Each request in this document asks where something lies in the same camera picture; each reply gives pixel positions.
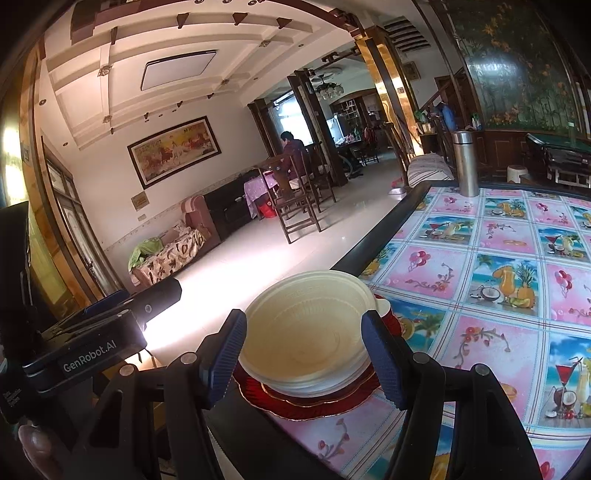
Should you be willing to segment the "left hand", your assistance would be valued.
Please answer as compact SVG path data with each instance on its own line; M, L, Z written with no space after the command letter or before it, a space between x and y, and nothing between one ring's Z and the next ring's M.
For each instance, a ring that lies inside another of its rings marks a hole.
M51 440L45 432L33 425L21 425L18 429L18 439L25 457L42 478L62 478L62 468L54 456Z

